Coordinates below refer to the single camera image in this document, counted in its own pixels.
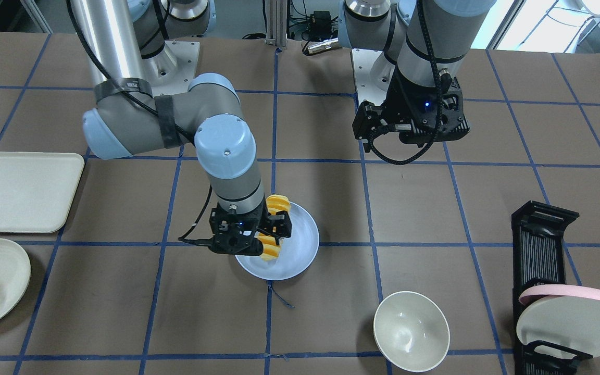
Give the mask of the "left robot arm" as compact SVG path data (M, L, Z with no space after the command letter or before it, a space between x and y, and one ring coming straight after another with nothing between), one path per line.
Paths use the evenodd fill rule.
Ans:
M381 105L362 100L358 140L395 132L402 143L451 142L470 131L457 80L493 1L341 1L343 47L380 51L392 66Z

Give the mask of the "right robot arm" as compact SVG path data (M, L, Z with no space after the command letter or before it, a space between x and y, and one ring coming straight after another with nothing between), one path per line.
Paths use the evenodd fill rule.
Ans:
M290 210L267 206L255 138L229 79L204 73L185 92L155 96L144 78L127 2L67 1L66 7L97 69L97 107L82 120L95 156L118 159L190 143L218 204L209 217L212 238L182 235L181 242L215 253L259 255L264 235L276 242L290 238Z

